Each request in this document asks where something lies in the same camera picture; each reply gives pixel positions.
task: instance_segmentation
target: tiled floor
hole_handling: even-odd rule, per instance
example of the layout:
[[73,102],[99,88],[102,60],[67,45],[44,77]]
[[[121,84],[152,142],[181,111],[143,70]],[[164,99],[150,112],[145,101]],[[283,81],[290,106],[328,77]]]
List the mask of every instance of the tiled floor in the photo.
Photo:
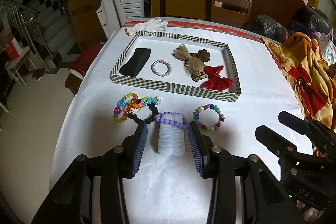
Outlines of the tiled floor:
[[64,87],[68,69],[40,81],[25,76],[28,87],[15,83],[9,113],[0,132],[0,189],[17,216],[31,223],[48,194],[51,161],[73,94]]

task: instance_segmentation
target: white tablecloth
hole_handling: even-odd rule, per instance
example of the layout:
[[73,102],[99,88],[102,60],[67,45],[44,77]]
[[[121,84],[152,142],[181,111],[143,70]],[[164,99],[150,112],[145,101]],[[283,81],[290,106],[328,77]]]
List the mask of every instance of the white tablecloth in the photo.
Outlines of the white tablecloth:
[[[192,120],[192,113],[198,106],[209,103],[218,105],[226,120],[219,130],[205,134],[211,137],[214,145],[223,147],[233,155],[259,155],[278,179],[278,158],[255,139],[254,132],[258,126],[268,126],[297,145],[299,152],[312,154],[310,141],[305,136],[278,122],[278,114],[283,110],[300,118],[302,115],[289,83],[265,45],[199,29],[168,27],[166,31],[227,43],[239,75],[239,99],[230,103],[114,84],[110,71],[130,41],[122,28],[101,50],[69,107],[55,149],[50,189],[78,154],[88,157],[103,155],[134,133],[137,125],[132,120],[122,124],[113,121],[117,101],[129,92],[135,92],[139,97],[162,96],[159,112],[181,112],[188,121]],[[206,124],[212,125],[216,119],[214,113],[204,116],[202,122]],[[123,180],[130,223],[206,223],[212,179],[203,180],[197,173],[187,132],[184,156],[165,158],[158,155],[158,128],[154,122],[148,125],[148,138],[139,172],[132,180]],[[99,211],[99,202],[95,202],[95,211]],[[100,222],[98,214],[95,222]]]

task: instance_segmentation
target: metal bolt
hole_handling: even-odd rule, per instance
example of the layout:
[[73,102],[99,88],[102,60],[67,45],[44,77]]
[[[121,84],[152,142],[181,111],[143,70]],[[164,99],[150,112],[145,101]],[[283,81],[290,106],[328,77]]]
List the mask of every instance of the metal bolt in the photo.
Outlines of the metal bolt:
[[85,155],[78,155],[76,157],[76,161],[83,161],[83,160],[85,160]]
[[122,151],[124,151],[124,148],[122,146],[116,146],[115,148],[113,148],[113,152],[115,153],[121,153]]
[[254,162],[257,162],[259,160],[259,157],[255,154],[250,155],[249,158],[250,158],[251,161],[254,161]]
[[297,174],[297,170],[295,168],[292,168],[290,172],[293,176]]
[[219,147],[219,146],[213,146],[213,147],[211,147],[211,150],[212,150],[212,152],[220,153],[222,151],[222,148]]

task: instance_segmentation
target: red bow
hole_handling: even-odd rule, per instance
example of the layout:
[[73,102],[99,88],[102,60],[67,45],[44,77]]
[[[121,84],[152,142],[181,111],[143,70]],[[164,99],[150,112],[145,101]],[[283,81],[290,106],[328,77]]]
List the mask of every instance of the red bow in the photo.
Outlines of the red bow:
[[204,72],[208,75],[209,80],[201,84],[202,88],[211,90],[226,90],[232,85],[233,81],[229,78],[221,77],[219,73],[224,66],[210,67],[205,66]]

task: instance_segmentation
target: colorful bead bracelet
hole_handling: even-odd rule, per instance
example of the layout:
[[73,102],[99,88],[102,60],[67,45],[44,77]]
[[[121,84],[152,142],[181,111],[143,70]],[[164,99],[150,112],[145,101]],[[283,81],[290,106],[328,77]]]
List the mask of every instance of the colorful bead bracelet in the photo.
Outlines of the colorful bead bracelet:
[[[130,102],[126,102],[126,99],[129,98],[129,97],[132,97],[132,99],[130,100]],[[113,113],[114,113],[114,121],[116,123],[122,123],[124,122],[127,117],[128,117],[128,113],[129,113],[129,104],[133,104],[134,102],[136,102],[138,100],[138,95],[136,93],[128,93],[126,95],[124,95],[124,97],[122,97],[118,102],[117,102],[117,106],[115,107],[115,109],[113,110]],[[121,113],[121,112],[124,112],[124,115],[121,117],[121,118],[118,118],[118,115]]]
[[[211,108],[214,111],[216,111],[218,113],[219,119],[218,122],[215,123],[212,127],[207,127],[206,125],[202,124],[201,121],[199,120],[199,114],[201,113],[202,110]],[[204,129],[205,131],[214,131],[216,130],[218,127],[220,127],[222,125],[222,123],[224,122],[224,114],[223,112],[218,108],[218,106],[214,106],[213,104],[211,105],[204,105],[204,106],[200,106],[198,109],[195,110],[195,112],[193,112],[194,115],[194,120],[197,122],[197,126],[199,128]]]
[[187,123],[187,120],[185,119],[184,115],[182,115],[182,122],[183,123],[180,123],[180,122],[176,122],[174,120],[169,120],[169,119],[164,119],[163,117],[161,117],[161,115],[163,114],[181,114],[181,113],[176,113],[176,112],[163,112],[163,113],[159,113],[158,115],[156,115],[154,117],[154,119],[157,121],[157,122],[163,122],[165,124],[170,124],[171,126],[174,126],[174,127],[178,127],[179,129],[182,129],[182,130],[186,130],[188,128],[188,123]]
[[[132,97],[132,99],[127,103],[126,99]],[[127,117],[129,117],[129,114],[135,114],[140,112],[140,110],[149,104],[160,104],[162,100],[162,97],[156,96],[156,97],[144,97],[142,99],[138,99],[138,95],[136,93],[128,93],[124,95],[123,98],[121,98],[118,103],[116,108],[113,110],[114,112],[114,121],[116,123],[122,123],[125,120],[127,120]],[[118,115],[121,112],[124,112],[124,115],[121,118],[118,118]]]

